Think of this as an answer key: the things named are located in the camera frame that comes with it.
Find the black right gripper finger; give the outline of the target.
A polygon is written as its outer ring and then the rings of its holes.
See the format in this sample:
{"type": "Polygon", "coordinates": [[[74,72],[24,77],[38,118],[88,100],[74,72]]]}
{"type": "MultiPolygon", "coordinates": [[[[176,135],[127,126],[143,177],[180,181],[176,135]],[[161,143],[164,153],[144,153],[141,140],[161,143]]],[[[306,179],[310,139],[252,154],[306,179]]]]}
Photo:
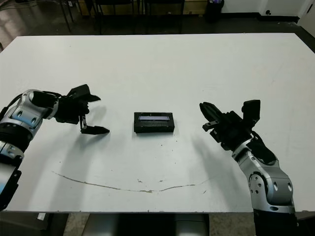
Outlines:
{"type": "Polygon", "coordinates": [[[215,105],[199,105],[203,116],[209,122],[221,121],[221,111],[215,105]]]}
{"type": "Polygon", "coordinates": [[[222,112],[212,103],[202,102],[199,104],[200,110],[204,116],[221,116],[222,112]]]}

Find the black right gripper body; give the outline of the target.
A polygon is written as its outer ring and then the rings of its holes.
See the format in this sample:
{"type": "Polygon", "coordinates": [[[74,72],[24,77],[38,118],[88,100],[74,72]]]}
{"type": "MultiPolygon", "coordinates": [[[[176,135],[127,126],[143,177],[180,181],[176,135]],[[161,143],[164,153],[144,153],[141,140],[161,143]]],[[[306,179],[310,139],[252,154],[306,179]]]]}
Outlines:
{"type": "Polygon", "coordinates": [[[234,111],[223,113],[221,121],[212,121],[203,125],[205,131],[221,145],[224,150],[236,150],[243,142],[252,138],[249,129],[244,126],[243,119],[234,111]]]}

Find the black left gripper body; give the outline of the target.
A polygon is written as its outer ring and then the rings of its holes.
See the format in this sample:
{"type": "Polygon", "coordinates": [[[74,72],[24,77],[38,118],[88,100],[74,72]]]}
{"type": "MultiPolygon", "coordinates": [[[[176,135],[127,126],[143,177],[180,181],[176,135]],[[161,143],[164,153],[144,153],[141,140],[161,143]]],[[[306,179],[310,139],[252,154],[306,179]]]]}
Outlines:
{"type": "Polygon", "coordinates": [[[60,97],[55,120],[60,123],[80,124],[81,130],[86,130],[86,114],[89,113],[88,103],[89,100],[85,97],[60,97]]]}

